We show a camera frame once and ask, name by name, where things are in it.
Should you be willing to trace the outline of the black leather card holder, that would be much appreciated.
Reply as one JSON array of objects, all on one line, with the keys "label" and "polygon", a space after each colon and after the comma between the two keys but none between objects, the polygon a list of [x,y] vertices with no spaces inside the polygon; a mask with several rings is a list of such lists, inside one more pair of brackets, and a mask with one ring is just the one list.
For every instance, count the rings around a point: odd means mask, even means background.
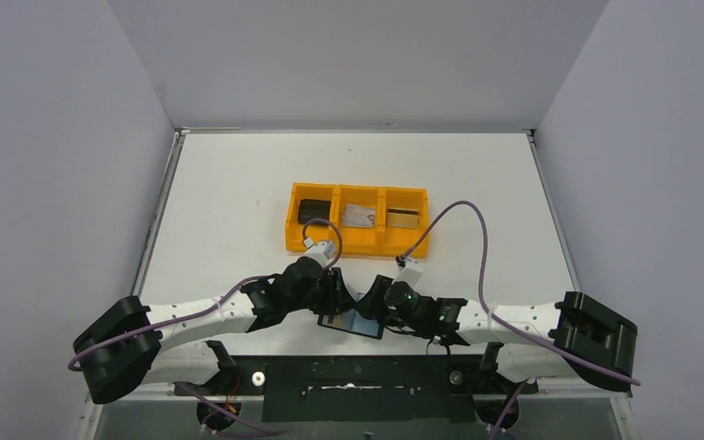
[{"label": "black leather card holder", "polygon": [[317,324],[321,327],[341,331],[351,335],[370,339],[382,339],[383,326],[359,313],[355,306],[364,297],[363,293],[353,293],[350,298],[337,305],[324,306],[315,311],[319,316]]}]

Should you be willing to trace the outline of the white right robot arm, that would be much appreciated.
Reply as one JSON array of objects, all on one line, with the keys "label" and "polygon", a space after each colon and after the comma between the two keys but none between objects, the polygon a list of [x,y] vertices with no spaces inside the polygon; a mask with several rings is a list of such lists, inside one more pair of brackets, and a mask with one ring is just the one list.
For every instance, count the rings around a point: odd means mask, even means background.
[{"label": "white right robot arm", "polygon": [[403,280],[379,276],[355,309],[444,347],[492,348],[495,357],[478,367],[480,382],[491,391],[545,377],[579,377],[616,392],[641,383],[633,376],[637,325],[580,291],[556,302],[492,306],[433,298]]}]

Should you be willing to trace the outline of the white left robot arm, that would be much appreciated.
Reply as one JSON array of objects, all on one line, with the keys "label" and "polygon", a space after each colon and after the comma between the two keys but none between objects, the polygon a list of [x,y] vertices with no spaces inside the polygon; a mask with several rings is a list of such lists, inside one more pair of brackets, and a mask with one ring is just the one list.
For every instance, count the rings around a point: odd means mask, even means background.
[{"label": "white left robot arm", "polygon": [[266,329],[301,310],[342,314],[356,303],[339,268],[309,257],[282,272],[246,277],[208,299],[148,305],[126,296],[76,337],[68,368],[82,373],[94,402],[110,403],[151,380],[155,362],[173,349],[211,352],[214,336]]}]

